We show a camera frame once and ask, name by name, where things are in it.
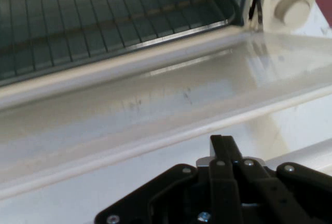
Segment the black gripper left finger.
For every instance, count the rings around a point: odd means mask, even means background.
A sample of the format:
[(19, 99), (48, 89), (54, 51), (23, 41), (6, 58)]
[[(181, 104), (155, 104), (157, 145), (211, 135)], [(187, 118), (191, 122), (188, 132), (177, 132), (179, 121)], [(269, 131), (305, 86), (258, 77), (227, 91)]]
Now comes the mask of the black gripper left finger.
[(99, 212), (94, 223), (243, 223), (232, 136), (211, 136), (214, 154), (200, 166), (178, 164)]

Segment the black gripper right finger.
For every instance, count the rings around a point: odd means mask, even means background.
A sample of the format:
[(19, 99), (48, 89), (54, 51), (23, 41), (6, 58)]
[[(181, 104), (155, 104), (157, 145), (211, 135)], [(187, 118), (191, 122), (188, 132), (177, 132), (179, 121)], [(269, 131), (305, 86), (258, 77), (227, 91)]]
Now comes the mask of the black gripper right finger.
[(331, 223), (331, 176), (297, 163), (276, 170), (222, 137), (223, 223)]

